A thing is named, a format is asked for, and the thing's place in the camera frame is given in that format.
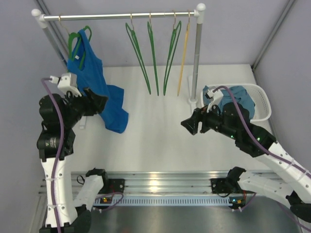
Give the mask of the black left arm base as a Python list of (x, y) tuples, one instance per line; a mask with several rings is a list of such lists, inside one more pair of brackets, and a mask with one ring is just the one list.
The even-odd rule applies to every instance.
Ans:
[(124, 192), (125, 179), (109, 179), (104, 183), (103, 188), (100, 190), (100, 194), (109, 194), (115, 192)]

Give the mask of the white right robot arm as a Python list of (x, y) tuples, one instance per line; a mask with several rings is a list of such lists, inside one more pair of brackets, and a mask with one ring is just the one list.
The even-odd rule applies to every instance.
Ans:
[(229, 193), (250, 191), (286, 206), (298, 218), (311, 221), (311, 173), (292, 158), (265, 128), (250, 122), (241, 104), (227, 103), (223, 110), (213, 105), (196, 108), (181, 125), (192, 135), (218, 132), (234, 140), (235, 146), (268, 166), (282, 182), (269, 180), (241, 167), (229, 170), (224, 184)]

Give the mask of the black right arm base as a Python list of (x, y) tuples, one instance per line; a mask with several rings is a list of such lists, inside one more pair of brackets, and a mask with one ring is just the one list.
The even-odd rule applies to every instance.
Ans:
[(217, 194), (222, 198), (226, 198), (231, 194), (241, 194), (242, 189), (235, 181), (230, 181), (227, 178), (213, 178), (210, 180), (213, 194)]

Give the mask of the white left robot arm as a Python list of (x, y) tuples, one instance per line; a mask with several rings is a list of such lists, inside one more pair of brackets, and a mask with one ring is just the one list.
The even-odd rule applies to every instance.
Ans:
[(47, 188), (47, 217), (41, 233), (87, 233), (91, 226), (91, 209), (98, 193), (106, 192), (110, 181), (104, 169), (86, 173), (77, 197), (73, 197), (71, 160), (75, 133), (73, 127), (84, 116), (100, 114), (108, 97), (90, 88), (77, 96), (70, 91), (44, 96), (39, 102), (42, 131), (37, 141), (39, 158)]

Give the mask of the blue tank top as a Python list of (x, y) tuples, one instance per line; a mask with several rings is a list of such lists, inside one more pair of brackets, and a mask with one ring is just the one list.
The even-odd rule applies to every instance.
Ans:
[(82, 70), (79, 70), (77, 61), (67, 61), (67, 69), (77, 75), (77, 86), (81, 92), (84, 88), (89, 87), (94, 93), (108, 97), (106, 106), (100, 116), (106, 129), (115, 133), (123, 133), (129, 118), (129, 114), (122, 107), (124, 89), (106, 83), (102, 60), (94, 53), (85, 29), (81, 29), (79, 32), (82, 34), (86, 49), (84, 66)]

